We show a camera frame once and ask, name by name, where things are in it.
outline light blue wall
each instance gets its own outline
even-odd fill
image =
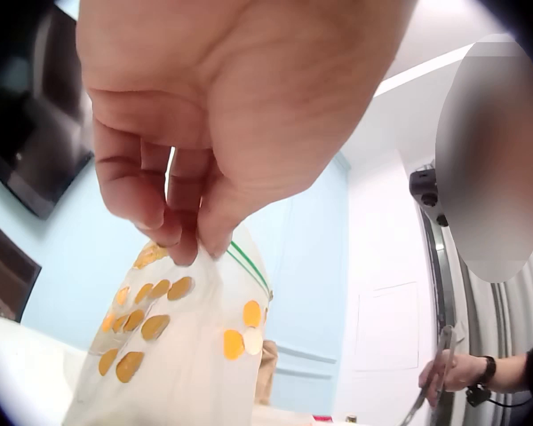
[[[247,220],[274,290],[273,406],[331,414],[346,316],[348,165],[339,155],[311,188]]]
[[[47,221],[0,184],[0,229],[42,266],[22,324],[86,349],[146,238],[105,209],[92,164]]]

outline white wall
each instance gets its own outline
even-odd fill
[[[0,183],[0,229],[42,266],[21,323],[86,349],[146,237],[106,210],[92,163],[47,221]]]
[[[348,305],[334,414],[381,426],[399,423],[414,403],[436,337],[425,240],[401,157],[389,150],[373,164],[350,171]],[[414,424],[425,424],[427,412]]]

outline wall molding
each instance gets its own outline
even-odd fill
[[[287,355],[291,355],[297,358],[311,359],[311,361],[318,361],[320,363],[328,364],[335,364],[338,361],[336,358],[320,355],[318,353],[307,351],[305,349],[299,349],[298,347],[286,345],[285,343],[276,343],[276,347],[279,353],[285,353]]]
[[[332,375],[329,375],[328,373],[318,373],[317,371],[314,371],[314,370],[306,370],[306,369],[284,367],[284,366],[276,367],[274,372],[279,375],[291,375],[294,377],[305,377],[308,379],[331,380],[333,377]]]

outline green zipper seal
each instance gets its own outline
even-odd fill
[[[244,251],[241,250],[241,248],[234,242],[231,242],[231,245],[234,247],[235,250],[238,251],[238,253],[244,258],[244,260],[247,261],[247,264],[256,272],[256,274],[259,276],[260,280],[257,279],[257,277],[229,250],[227,250],[227,253],[230,254],[230,256],[235,259],[235,261],[242,266],[242,268],[248,272],[250,276],[254,278],[254,280],[265,289],[267,297],[270,298],[270,290],[268,288],[267,281],[265,280],[264,276],[261,274],[260,270],[255,266],[253,261],[244,253]]]

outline fingernail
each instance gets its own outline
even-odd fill
[[[221,242],[221,244],[218,244],[217,247],[211,251],[210,256],[213,258],[213,260],[218,260],[218,258],[225,254],[225,252],[229,248],[229,244],[231,243],[232,237],[233,233],[230,233],[226,237],[226,239]]]
[[[164,210],[162,209],[159,213],[154,213],[149,218],[149,221],[134,221],[134,225],[139,229],[144,229],[145,231],[150,231],[158,229],[163,225],[163,214]]]

